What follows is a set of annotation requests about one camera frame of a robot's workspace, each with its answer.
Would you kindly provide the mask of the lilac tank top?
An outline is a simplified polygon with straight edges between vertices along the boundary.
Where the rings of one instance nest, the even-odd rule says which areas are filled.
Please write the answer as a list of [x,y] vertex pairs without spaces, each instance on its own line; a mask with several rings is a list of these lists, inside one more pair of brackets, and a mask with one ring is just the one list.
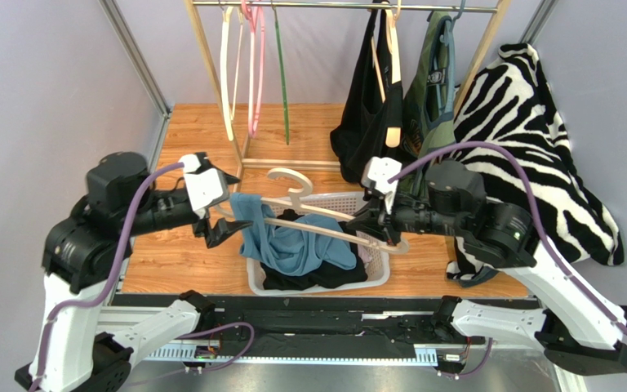
[[367,268],[368,265],[373,261],[373,257],[371,256],[367,248],[364,246],[357,245],[356,254],[357,254],[357,257],[364,264],[364,268]]

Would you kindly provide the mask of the black tank top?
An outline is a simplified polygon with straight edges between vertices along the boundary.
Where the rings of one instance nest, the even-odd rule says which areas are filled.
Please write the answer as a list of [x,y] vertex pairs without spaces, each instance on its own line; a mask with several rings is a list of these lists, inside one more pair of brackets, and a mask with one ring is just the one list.
[[303,276],[288,276],[269,268],[260,262],[261,268],[266,273],[264,281],[265,289],[270,290],[305,290],[313,286],[325,288],[337,288],[348,283],[360,283],[367,280],[364,264],[357,257],[357,245],[349,243],[350,248],[357,259],[354,269],[343,270],[329,263],[323,263],[318,269]]

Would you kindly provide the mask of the blue tank top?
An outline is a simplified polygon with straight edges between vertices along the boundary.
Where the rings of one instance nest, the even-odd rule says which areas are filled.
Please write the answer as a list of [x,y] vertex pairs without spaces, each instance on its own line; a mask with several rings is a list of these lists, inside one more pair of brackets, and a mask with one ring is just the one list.
[[239,254],[264,263],[288,276],[303,276],[329,263],[343,270],[352,270],[357,259],[348,242],[310,231],[271,225],[274,212],[262,203],[261,196],[234,193],[230,200],[238,221],[251,221],[241,231],[243,242]]

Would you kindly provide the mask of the light wooden hanger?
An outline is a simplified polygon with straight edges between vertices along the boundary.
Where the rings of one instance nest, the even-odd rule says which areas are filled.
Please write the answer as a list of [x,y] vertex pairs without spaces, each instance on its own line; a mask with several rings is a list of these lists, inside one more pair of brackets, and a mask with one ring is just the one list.
[[374,106],[366,137],[376,156],[388,156],[402,136],[402,73],[397,18],[391,8],[371,11],[371,62]]

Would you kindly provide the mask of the green plastic hanger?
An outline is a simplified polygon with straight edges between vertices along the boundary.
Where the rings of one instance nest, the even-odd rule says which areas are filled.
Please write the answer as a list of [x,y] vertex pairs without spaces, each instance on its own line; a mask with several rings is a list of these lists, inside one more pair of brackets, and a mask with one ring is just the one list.
[[284,53],[282,47],[282,35],[278,18],[278,11],[274,3],[271,4],[271,8],[273,11],[274,17],[274,30],[275,37],[277,43],[278,50],[278,67],[280,73],[280,83],[281,83],[281,93],[282,93],[282,114],[283,114],[283,127],[284,127],[284,138],[286,145],[289,145],[291,142],[291,131],[290,131],[290,116],[289,116],[289,102],[288,102],[288,94],[287,94],[287,78],[286,78],[286,70],[284,64]]

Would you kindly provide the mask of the pink plastic hanger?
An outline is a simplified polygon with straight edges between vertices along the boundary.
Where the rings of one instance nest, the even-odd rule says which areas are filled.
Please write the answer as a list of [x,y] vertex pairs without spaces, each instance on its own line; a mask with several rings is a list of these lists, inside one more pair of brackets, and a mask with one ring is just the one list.
[[255,138],[260,121],[264,76],[265,76],[265,15],[260,7],[252,5],[253,1],[241,1],[250,30],[249,56],[249,95],[248,95],[248,135]]

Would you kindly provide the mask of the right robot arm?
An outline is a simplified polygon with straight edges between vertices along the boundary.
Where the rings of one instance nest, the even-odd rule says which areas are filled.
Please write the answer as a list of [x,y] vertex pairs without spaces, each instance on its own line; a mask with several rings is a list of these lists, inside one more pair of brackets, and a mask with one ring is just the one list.
[[535,309],[483,305],[445,296],[430,319],[442,339],[496,339],[539,350],[560,368],[581,376],[627,372],[627,306],[604,299],[580,275],[562,271],[547,252],[531,214],[487,200],[480,174],[446,161],[425,172],[427,194],[401,194],[400,163],[372,158],[362,174],[369,198],[350,229],[397,245],[405,233],[451,236],[465,253],[515,279],[540,301]]

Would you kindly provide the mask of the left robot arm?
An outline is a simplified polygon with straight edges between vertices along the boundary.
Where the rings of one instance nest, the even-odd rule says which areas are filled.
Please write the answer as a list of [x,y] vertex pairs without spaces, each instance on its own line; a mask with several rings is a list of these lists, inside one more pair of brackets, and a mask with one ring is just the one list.
[[144,156],[119,152],[102,158],[86,176],[87,193],[47,235],[42,257],[45,316],[33,361],[15,373],[29,391],[116,391],[143,359],[178,339],[211,337],[221,330],[215,305],[187,291],[167,308],[117,332],[98,328],[130,241],[144,234],[190,226],[210,248],[248,223],[210,221],[210,209],[229,199],[238,182],[204,153],[185,155],[167,171],[180,183],[158,189]]

